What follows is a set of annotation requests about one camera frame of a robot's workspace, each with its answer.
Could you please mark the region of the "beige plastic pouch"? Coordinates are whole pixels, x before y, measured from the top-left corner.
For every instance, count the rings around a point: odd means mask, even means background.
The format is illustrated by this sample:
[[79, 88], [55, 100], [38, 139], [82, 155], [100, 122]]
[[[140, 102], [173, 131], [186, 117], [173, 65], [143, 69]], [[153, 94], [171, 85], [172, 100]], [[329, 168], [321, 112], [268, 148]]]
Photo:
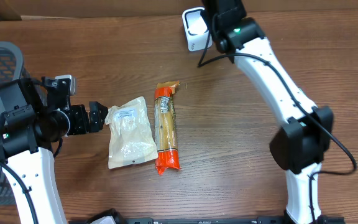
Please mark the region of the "beige plastic pouch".
[[111, 131], [109, 169], [141, 164], [158, 157], [144, 97], [112, 106], [104, 122]]

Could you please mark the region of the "orange spaghetti packet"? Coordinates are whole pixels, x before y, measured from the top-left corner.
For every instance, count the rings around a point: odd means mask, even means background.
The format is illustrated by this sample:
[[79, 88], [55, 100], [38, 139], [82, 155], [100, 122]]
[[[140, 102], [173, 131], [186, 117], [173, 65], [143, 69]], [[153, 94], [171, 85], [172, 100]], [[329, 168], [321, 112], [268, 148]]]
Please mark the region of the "orange spaghetti packet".
[[159, 175], [163, 175], [167, 169], [181, 169], [173, 103], [173, 95], [179, 85], [179, 81], [170, 81], [159, 83], [155, 89], [154, 126], [158, 153], [155, 167]]

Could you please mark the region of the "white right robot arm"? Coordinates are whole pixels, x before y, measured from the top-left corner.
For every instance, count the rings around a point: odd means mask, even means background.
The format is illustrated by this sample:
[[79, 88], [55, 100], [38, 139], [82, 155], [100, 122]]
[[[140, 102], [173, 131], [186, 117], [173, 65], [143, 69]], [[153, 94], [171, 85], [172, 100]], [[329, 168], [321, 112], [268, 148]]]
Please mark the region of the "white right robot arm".
[[278, 122], [269, 148], [286, 175], [286, 221], [319, 223], [318, 176], [333, 138], [332, 110], [318, 108], [297, 87], [253, 18], [222, 21], [215, 15], [209, 28], [218, 50], [254, 84]]

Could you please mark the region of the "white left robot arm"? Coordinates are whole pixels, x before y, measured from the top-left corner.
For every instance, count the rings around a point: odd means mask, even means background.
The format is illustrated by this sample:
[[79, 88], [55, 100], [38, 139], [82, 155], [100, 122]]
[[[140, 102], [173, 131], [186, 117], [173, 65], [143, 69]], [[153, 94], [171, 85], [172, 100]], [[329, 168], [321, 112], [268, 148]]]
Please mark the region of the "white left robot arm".
[[75, 79], [20, 78], [0, 84], [0, 166], [14, 194], [21, 223], [66, 223], [54, 163], [63, 137], [96, 133], [108, 108], [92, 101], [71, 105]]

